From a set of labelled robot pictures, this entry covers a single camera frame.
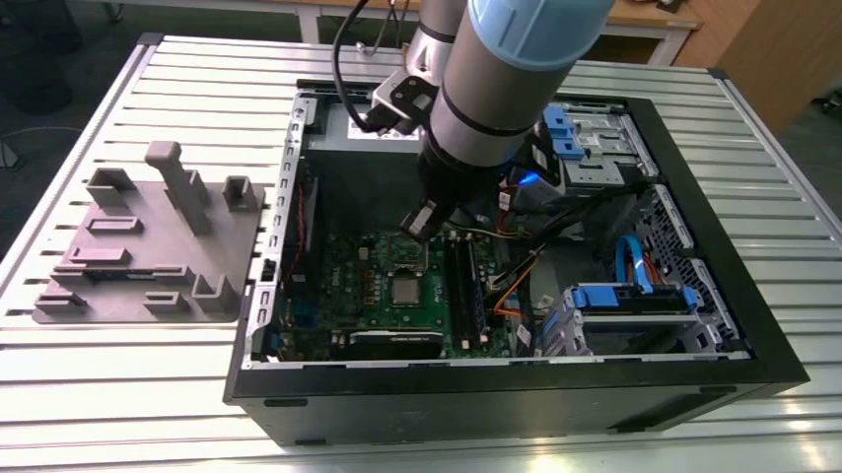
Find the black plastic bracket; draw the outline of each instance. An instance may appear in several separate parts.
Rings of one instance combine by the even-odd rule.
[[[725,69],[720,69],[717,67],[709,67],[708,68],[708,74],[710,74],[710,77],[713,77],[714,79],[718,79],[720,81],[730,81],[730,77],[728,76],[728,71],[725,71]]]
[[[138,38],[138,44],[146,46],[158,46],[163,42],[163,33],[142,33]]]

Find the orange wire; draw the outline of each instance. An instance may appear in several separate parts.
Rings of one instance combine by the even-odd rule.
[[[531,262],[531,264],[529,265],[529,268],[526,268],[526,271],[523,271],[521,273],[521,275],[517,277],[515,279],[515,283],[513,284],[513,286],[510,287],[510,289],[506,291],[506,293],[503,294],[503,297],[501,298],[501,300],[498,301],[498,303],[495,304],[495,312],[494,314],[502,314],[502,315],[521,315],[519,311],[514,311],[514,310],[506,310],[506,309],[501,309],[501,307],[503,306],[503,303],[506,302],[506,299],[510,298],[510,295],[513,294],[513,292],[517,289],[517,286],[521,284],[521,282],[523,281],[523,279],[526,278],[526,275],[529,274],[529,272],[531,271],[531,269],[535,267],[535,264],[538,264],[538,258],[535,258],[535,260]]]

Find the red wire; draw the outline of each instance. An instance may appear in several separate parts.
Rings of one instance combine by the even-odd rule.
[[[302,253],[305,253],[305,186],[299,182],[297,186],[299,189],[299,249],[295,252],[295,259],[293,260],[293,264],[290,265],[290,270],[287,271],[287,276],[285,276],[283,283],[287,283],[290,276],[293,276],[293,270],[295,269],[295,265],[302,258]]]

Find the white sticker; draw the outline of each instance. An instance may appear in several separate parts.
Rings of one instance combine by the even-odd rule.
[[[506,192],[501,192],[501,210],[509,211],[511,205],[513,197]]]
[[[517,327],[517,338],[519,338],[523,345],[529,347],[529,344],[531,343],[531,333],[529,333],[529,330],[526,330],[523,325]]]
[[[554,302],[555,300],[545,294],[543,296],[541,296],[541,301],[538,301],[538,306],[542,309],[551,308]]]
[[[361,116],[363,119],[366,118],[366,114],[362,113]],[[381,140],[381,141],[418,141],[421,136],[422,128],[417,128],[411,135],[402,135],[397,130],[390,130],[383,135],[378,135],[375,132],[363,133],[354,123],[354,120],[349,116],[347,118],[347,139],[349,140]]]

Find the floor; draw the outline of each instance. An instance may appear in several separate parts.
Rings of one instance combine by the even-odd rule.
[[[74,103],[52,115],[28,116],[0,98],[0,134],[32,126],[84,128],[143,32],[301,40],[298,20],[291,15],[274,15],[267,21],[261,13],[127,6],[126,19],[111,25],[98,4],[74,2],[71,11],[86,44],[82,50],[59,58],[74,90]],[[323,37],[333,37],[337,26],[338,19],[321,19]],[[350,40],[362,39],[371,44],[378,27],[374,21],[357,25]],[[402,40],[410,40],[413,29],[405,29]],[[395,39],[387,34],[386,40],[391,43]],[[75,139],[76,133],[60,130],[32,132],[8,140],[23,166],[16,172],[0,169],[0,257],[39,204]],[[781,141],[830,207],[842,215],[842,119],[825,116],[818,107],[810,107]]]

